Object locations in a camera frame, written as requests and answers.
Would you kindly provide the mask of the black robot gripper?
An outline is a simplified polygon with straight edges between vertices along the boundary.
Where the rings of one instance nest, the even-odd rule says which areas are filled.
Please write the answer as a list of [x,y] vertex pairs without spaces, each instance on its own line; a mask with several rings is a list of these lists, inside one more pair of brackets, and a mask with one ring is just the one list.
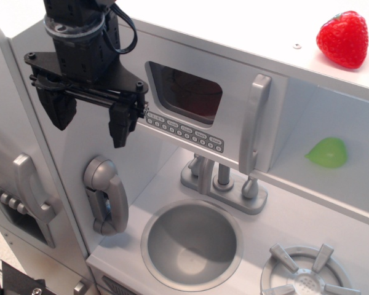
[[137,119],[144,117],[148,85],[127,70],[103,36],[86,42],[54,41],[53,52],[29,52],[30,80],[55,127],[63,131],[76,114],[77,100],[109,109],[115,148],[126,145]]

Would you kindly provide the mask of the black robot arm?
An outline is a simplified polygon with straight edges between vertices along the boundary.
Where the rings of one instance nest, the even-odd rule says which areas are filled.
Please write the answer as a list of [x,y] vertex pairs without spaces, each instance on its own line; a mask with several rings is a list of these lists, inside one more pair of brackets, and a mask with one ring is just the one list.
[[24,57],[42,107],[64,130],[77,101],[104,106],[114,147],[124,147],[148,106],[147,83],[120,61],[137,44],[134,22],[115,1],[45,1],[44,6],[44,28],[55,50]]

